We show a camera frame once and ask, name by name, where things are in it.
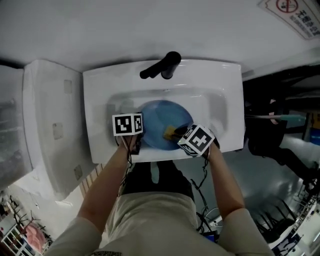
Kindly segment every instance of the white ceramic sink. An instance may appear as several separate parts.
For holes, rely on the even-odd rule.
[[[86,125],[92,161],[106,163],[117,148],[112,115],[135,113],[150,101],[168,100],[183,106],[194,122],[210,128],[221,151],[243,147],[245,132],[241,66],[209,61],[182,60],[169,80],[158,75],[141,79],[140,71],[157,60],[103,67],[83,73]],[[182,149],[164,151],[141,147],[133,162],[188,158]]]

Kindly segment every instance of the white cube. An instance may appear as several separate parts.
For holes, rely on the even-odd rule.
[[[114,136],[141,134],[144,131],[142,114],[114,114],[112,116]]]
[[[214,141],[213,133],[200,124],[193,124],[179,140],[178,145],[189,156],[202,156]]]

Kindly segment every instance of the blue plastic bowl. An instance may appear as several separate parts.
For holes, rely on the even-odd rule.
[[[141,110],[144,135],[142,139],[150,147],[160,150],[177,150],[176,142],[164,138],[168,126],[176,128],[193,123],[189,112],[181,105],[168,100],[155,100]]]

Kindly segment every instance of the qr code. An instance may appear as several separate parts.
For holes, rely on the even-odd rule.
[[[121,252],[115,251],[96,251],[91,256],[122,256]]]

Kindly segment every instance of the person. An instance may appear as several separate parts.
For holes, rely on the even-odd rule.
[[[191,184],[172,161],[157,163],[157,184],[152,182],[150,163],[137,163],[120,189],[128,165],[126,148],[132,149],[134,143],[132,137],[127,147],[123,142],[118,146],[87,192],[77,217],[46,256],[273,255],[214,143],[207,157],[223,219],[218,244],[196,230]],[[108,243],[99,248],[105,228]]]

